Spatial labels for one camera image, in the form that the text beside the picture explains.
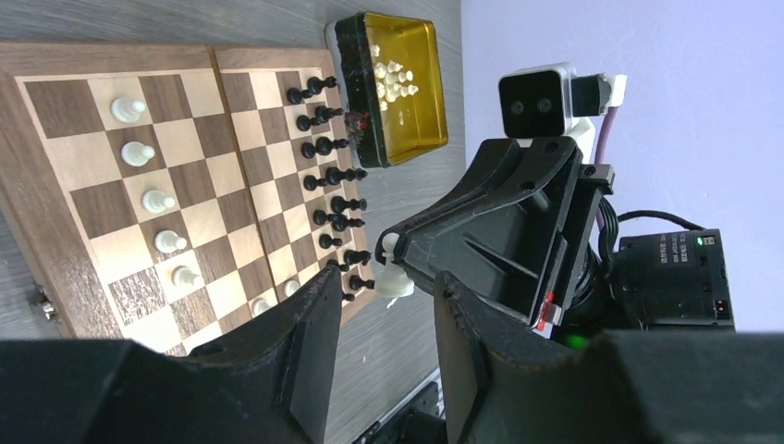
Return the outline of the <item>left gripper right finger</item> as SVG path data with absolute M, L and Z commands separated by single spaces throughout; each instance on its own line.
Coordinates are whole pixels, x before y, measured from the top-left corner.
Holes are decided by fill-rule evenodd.
M 609 331 L 579 350 L 442 272 L 435 332 L 452 443 L 779 443 L 783 337 Z

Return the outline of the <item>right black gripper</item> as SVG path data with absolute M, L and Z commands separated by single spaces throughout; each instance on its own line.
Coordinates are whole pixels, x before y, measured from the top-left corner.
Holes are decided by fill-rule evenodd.
M 558 343 L 605 330 L 734 330 L 717 229 L 623 237 L 608 277 L 587 250 L 564 314 L 558 282 L 567 243 L 588 243 L 614 180 L 613 166 L 584 163 L 570 137 L 529 147 L 489 139 L 444 198 L 382 233 L 375 257 L 428 293 L 449 272 L 527 327 L 557 325 L 564 315 L 551 333 Z

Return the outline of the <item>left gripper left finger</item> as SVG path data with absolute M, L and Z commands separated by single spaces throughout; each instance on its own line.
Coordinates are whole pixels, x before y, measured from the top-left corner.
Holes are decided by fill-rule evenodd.
M 335 370 L 341 275 L 184 357 L 131 340 L 1 345 L 5 443 L 321 443 Z

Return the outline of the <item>white chess pawn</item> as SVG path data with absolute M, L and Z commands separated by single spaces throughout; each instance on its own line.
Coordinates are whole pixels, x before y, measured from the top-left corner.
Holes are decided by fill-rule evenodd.
M 408 277 L 406 271 L 393 263 L 394 249 L 398 243 L 399 235 L 394 232 L 387 233 L 381 239 L 381 256 L 386 260 L 385 269 L 375 281 L 376 294 L 383 298 L 396 299 L 411 296 L 414 292 L 414 282 Z

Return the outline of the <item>yellow metal tray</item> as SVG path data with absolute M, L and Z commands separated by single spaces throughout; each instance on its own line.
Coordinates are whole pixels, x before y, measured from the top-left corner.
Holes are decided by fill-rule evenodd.
M 435 25 L 361 12 L 325 26 L 355 161 L 389 168 L 448 143 Z

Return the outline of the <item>wooden chess board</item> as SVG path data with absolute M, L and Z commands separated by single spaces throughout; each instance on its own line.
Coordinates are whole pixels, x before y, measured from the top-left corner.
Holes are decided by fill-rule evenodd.
M 325 49 L 2 43 L 2 211 L 59 333 L 184 355 L 364 250 L 313 219 L 356 183 L 303 186 L 352 165 L 301 152 L 345 139 L 341 118 L 296 126 L 337 89 L 286 97 L 334 72 Z M 146 211 L 149 190 L 177 205 Z

